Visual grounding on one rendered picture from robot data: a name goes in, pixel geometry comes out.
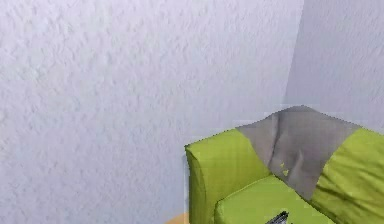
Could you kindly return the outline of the lime green sofa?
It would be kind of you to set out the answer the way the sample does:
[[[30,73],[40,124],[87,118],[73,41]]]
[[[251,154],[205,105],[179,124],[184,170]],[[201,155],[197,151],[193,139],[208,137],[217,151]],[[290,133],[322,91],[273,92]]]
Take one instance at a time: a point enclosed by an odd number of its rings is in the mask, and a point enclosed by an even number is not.
[[[359,128],[337,148],[305,200],[231,129],[185,147],[189,224],[384,224],[384,135]]]

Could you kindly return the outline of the grey throw blanket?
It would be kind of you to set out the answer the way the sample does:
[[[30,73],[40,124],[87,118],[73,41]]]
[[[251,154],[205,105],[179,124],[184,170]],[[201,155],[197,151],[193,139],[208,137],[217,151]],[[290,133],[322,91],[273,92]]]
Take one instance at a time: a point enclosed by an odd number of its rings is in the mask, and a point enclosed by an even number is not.
[[[357,124],[293,106],[238,128],[274,175],[309,200],[326,162]]]

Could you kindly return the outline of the dark grey flat object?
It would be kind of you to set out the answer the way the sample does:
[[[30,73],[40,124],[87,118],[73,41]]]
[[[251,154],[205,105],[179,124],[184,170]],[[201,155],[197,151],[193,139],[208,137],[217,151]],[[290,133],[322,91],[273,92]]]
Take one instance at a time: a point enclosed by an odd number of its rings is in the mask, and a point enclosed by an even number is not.
[[[282,211],[265,224],[287,224],[289,213],[287,211]]]

